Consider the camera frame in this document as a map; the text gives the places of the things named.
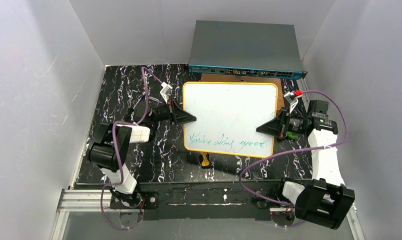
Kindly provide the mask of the yellow framed whiteboard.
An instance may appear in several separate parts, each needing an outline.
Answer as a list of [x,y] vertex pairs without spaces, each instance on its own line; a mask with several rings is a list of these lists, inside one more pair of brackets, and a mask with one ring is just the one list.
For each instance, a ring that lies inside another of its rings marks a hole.
[[183,109],[196,121],[183,126],[189,151],[265,158],[274,138],[257,132],[277,112],[278,87],[261,82],[187,82]]

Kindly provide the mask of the yellow and black eraser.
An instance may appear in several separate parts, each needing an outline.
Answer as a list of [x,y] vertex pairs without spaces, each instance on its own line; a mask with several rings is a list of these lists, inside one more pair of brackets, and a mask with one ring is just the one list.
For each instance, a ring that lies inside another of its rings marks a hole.
[[207,152],[201,152],[201,168],[208,169],[211,167],[210,155]]

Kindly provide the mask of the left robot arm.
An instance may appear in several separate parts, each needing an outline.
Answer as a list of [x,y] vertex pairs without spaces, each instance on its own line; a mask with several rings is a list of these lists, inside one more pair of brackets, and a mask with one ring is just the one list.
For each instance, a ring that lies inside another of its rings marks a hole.
[[86,157],[106,174],[114,190],[131,195],[135,192],[137,180],[125,164],[130,145],[154,140],[155,130],[161,121],[182,125],[196,120],[196,116],[185,111],[174,98],[154,108],[135,106],[123,120],[103,123],[98,127]]

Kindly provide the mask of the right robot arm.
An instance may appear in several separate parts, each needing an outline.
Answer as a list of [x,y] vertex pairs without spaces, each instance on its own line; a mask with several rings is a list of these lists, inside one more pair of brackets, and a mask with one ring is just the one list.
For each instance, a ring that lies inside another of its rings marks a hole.
[[305,135],[312,148],[312,179],[308,184],[284,178],[273,197],[294,205],[300,220],[336,230],[355,200],[355,192],[346,187],[340,174],[337,150],[338,126],[327,114],[329,103],[313,100],[306,116],[295,116],[281,108],[276,117],[257,127],[256,131],[279,140],[289,135]]

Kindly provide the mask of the black marble pattern mat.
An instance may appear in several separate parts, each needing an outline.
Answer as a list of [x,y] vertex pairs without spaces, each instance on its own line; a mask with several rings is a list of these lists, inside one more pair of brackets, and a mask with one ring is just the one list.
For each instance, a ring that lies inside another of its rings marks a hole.
[[[186,64],[150,65],[150,96],[159,98],[160,82],[174,88],[173,96],[182,99],[181,87],[189,81],[200,81],[200,73],[192,73]],[[132,90],[144,91],[141,67],[108,66],[101,80],[87,142],[101,123],[122,120],[128,111]],[[212,154],[211,167],[201,168],[199,154],[183,145],[183,128],[168,122],[159,123],[153,141],[130,146],[126,165],[141,183],[236,181],[241,171],[256,161],[254,157]],[[308,179],[312,176],[309,152],[285,155],[266,161],[245,171],[244,180],[279,180],[285,177]]]

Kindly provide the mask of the brown wooden board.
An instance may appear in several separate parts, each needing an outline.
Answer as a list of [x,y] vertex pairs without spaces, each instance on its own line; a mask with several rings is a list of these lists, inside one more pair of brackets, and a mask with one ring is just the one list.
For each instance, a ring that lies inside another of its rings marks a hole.
[[256,76],[236,76],[203,73],[202,82],[247,82],[247,83],[273,83],[278,87],[278,99],[283,99],[282,83],[279,78],[256,77]]

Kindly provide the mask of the teal network switch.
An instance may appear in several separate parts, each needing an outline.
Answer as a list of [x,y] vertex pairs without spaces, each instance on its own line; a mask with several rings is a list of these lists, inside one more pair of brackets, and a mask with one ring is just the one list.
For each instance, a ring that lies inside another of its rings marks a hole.
[[304,79],[291,24],[197,20],[187,69],[193,73]]

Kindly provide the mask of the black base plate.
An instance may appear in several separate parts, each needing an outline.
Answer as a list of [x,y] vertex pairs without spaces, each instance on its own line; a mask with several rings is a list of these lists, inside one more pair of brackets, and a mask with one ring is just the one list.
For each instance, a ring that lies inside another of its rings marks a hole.
[[272,212],[294,210],[255,196],[237,181],[140,183],[146,221],[168,219],[271,220]]

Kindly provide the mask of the aluminium frame rail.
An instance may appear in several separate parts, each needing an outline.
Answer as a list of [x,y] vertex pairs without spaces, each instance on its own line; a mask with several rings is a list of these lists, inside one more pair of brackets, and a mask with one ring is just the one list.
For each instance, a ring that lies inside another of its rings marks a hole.
[[[67,214],[68,212],[111,212],[110,203],[111,193],[105,193],[101,196],[101,190],[98,189],[83,189],[83,190],[63,190],[57,212]],[[357,207],[353,204],[347,213],[349,226],[355,240],[364,240],[360,221],[357,216]]]

